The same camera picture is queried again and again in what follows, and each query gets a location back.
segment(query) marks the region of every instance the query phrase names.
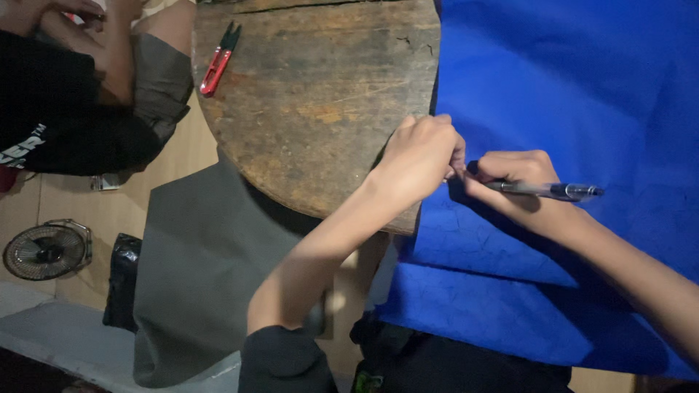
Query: black shirt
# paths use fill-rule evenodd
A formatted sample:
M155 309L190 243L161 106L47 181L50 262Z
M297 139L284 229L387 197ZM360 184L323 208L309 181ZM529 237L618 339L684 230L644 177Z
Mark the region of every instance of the black shirt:
M0 164L99 175L140 166L160 151L130 108L98 105L94 60L0 31Z
M387 324L371 314L354 325L351 337L364 355L352 393L571 393L570 367ZM241 359L240 393L337 392L325 354L302 329L260 329L247 337Z

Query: gray cloth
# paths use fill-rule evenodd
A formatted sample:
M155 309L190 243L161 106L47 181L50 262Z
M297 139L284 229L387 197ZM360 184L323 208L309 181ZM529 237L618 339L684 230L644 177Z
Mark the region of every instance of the gray cloth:
M189 56L150 34L132 36L134 48L134 115L143 120L163 145L189 112L192 62Z
M136 282L136 382L171 386L241 349L254 291L318 222L246 185L221 152L154 189Z

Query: electric fan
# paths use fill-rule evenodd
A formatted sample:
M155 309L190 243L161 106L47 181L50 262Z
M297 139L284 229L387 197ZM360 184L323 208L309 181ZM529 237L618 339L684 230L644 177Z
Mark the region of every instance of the electric fan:
M3 253L14 276L51 280L87 266L92 260L92 232L73 220L51 220L15 236Z

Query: blue fabric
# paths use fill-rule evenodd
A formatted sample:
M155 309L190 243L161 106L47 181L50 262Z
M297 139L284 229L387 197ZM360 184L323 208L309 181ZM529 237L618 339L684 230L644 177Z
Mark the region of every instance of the blue fabric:
M604 187L581 207L699 282L697 42L687 1L444 0L437 112L467 159L543 149L560 179ZM568 251L454 185L421 211L387 322L553 364L696 377Z

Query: black plastic bag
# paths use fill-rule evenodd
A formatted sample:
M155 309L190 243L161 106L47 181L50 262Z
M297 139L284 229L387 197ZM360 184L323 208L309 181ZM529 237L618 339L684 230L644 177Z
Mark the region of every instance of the black plastic bag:
M112 249L109 295L102 323L136 333L134 292L140 247L143 241L127 234L117 235Z

